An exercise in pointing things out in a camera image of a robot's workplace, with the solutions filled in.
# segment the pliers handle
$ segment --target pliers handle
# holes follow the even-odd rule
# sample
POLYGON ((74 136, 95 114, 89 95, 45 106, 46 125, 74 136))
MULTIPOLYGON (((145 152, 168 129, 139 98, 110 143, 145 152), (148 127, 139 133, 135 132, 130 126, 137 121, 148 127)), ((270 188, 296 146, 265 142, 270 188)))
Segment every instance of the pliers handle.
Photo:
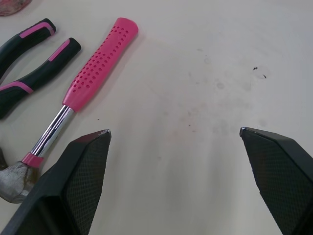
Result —
MULTIPOLYGON (((53 23, 44 19, 9 39, 0 47, 0 79, 19 56, 52 36, 55 31, 53 23)), ((80 44, 69 38, 36 70, 0 87, 0 118, 5 117, 25 96, 52 80, 80 49, 80 44)))

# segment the black textured surface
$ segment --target black textured surface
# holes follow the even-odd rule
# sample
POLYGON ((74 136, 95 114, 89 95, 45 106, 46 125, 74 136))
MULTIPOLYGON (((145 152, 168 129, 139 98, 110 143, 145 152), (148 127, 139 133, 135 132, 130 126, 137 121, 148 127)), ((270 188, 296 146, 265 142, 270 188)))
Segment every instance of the black textured surface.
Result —
POLYGON ((111 133, 72 141, 1 235, 87 235, 102 191, 111 133))
POLYGON ((65 199, 81 235, 87 235, 101 196, 107 146, 100 137, 82 156, 69 179, 65 199))
POLYGON ((313 185, 294 163, 296 156, 253 132, 242 138, 260 194, 283 235, 306 234, 301 229, 312 210, 313 185))
POLYGON ((28 93, 20 87, 0 91, 0 119, 4 118, 28 93))

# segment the table surface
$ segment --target table surface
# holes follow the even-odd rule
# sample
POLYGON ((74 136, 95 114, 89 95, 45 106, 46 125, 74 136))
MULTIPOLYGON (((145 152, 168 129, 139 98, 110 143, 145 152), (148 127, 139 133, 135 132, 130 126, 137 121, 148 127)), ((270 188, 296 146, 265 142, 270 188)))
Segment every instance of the table surface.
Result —
MULTIPOLYGON (((139 36, 57 139, 42 172, 71 140, 111 129, 90 235, 279 235, 239 130, 280 133, 313 154, 312 10, 311 0, 33 0, 0 19, 0 44, 43 18, 58 32, 23 55, 2 84, 34 70, 69 37, 83 50, 0 122, 6 160, 33 147, 75 75, 126 17, 139 36)), ((0 200, 0 230, 18 206, 0 200)))

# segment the pink hammer handle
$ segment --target pink hammer handle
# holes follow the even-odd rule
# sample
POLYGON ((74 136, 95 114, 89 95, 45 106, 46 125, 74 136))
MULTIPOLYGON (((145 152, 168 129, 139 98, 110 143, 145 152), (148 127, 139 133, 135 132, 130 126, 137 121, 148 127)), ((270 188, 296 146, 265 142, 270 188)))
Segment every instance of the pink hammer handle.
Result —
POLYGON ((63 105, 78 112, 97 92, 118 58, 138 33, 135 22, 118 18, 98 50, 78 73, 67 94, 63 105))

